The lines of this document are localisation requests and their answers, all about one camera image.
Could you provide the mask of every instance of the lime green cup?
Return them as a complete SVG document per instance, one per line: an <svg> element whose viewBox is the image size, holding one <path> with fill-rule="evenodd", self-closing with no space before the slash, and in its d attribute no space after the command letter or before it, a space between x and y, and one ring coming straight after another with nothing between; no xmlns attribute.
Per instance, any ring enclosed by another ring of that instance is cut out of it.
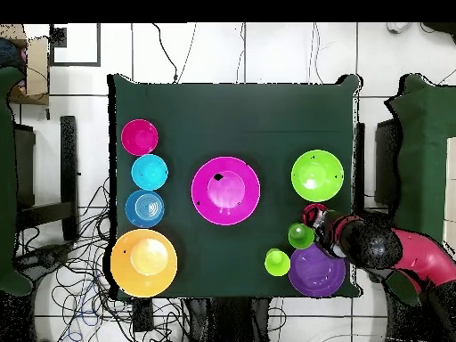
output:
<svg viewBox="0 0 456 342"><path fill-rule="evenodd" d="M266 253L266 271L274 277L281 277L289 272L289 257L277 248L269 249Z"/></svg>
<svg viewBox="0 0 456 342"><path fill-rule="evenodd" d="M293 248L306 249L314 242L315 233L302 223L294 223L289 227L289 243Z"/></svg>
<svg viewBox="0 0 456 342"><path fill-rule="evenodd" d="M308 151L291 168L291 183L305 200L323 202L334 197L342 187L344 168L332 153Z"/></svg>

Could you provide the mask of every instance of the light blue cup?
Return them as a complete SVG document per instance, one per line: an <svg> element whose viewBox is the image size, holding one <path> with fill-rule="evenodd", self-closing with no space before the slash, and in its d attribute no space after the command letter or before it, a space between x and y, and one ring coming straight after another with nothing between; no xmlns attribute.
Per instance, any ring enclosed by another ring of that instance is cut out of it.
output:
<svg viewBox="0 0 456 342"><path fill-rule="evenodd" d="M132 166L132 177L141 189L157 190L167 180L167 163L157 155L144 155Z"/></svg>

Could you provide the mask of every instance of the green bowl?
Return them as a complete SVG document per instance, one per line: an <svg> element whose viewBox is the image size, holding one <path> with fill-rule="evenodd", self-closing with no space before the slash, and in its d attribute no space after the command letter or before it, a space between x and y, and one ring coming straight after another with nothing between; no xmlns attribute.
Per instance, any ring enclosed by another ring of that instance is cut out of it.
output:
<svg viewBox="0 0 456 342"><path fill-rule="evenodd" d="M344 168L336 156L322 150L301 155L291 168L291 183L305 200L323 202L334 197L344 182Z"/></svg>

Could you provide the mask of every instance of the yellow bowl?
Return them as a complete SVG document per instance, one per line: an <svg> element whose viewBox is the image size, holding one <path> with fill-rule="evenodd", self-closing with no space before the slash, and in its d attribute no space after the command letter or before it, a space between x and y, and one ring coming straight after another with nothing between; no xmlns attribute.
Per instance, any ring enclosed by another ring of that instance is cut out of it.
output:
<svg viewBox="0 0 456 342"><path fill-rule="evenodd" d="M134 230L118 238L110 255L112 277L132 297L154 297L177 273L173 244L153 230Z"/></svg>

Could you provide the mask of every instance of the blue bowl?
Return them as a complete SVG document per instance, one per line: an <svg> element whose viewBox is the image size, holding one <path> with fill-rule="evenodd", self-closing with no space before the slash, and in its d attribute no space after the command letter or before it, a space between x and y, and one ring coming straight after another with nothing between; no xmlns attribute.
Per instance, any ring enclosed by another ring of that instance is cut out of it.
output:
<svg viewBox="0 0 456 342"><path fill-rule="evenodd" d="M154 191L138 190L126 200L125 212L128 220L136 227L151 228L165 214L165 203Z"/></svg>
<svg viewBox="0 0 456 342"><path fill-rule="evenodd" d="M157 155L144 155L132 166L132 177L141 189L157 190L167 180L167 163Z"/></svg>

